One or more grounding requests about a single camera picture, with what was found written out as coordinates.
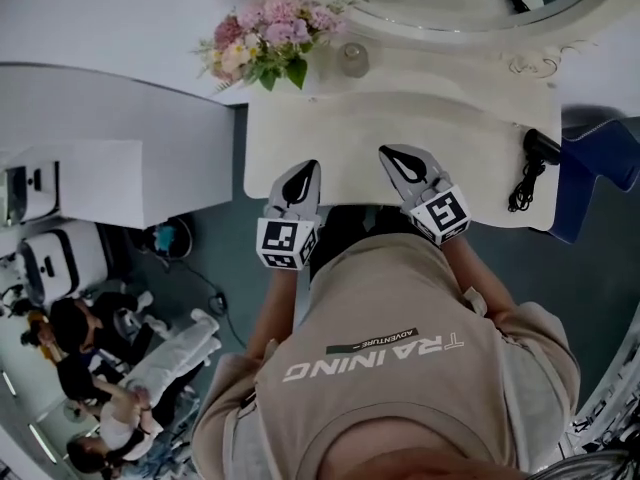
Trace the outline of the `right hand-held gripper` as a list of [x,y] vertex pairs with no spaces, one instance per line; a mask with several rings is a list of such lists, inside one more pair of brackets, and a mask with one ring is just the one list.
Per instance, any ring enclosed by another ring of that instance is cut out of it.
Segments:
[[434,245],[464,233],[471,214],[457,184],[427,150],[406,144],[378,149],[380,162],[404,203],[409,221]]

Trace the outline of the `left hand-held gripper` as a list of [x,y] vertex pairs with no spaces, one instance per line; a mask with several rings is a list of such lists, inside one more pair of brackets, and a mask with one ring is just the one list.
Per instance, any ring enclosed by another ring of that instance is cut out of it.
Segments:
[[265,267],[301,271],[307,266],[318,243],[320,186],[317,160],[294,165],[273,183],[269,205],[257,220],[256,253]]

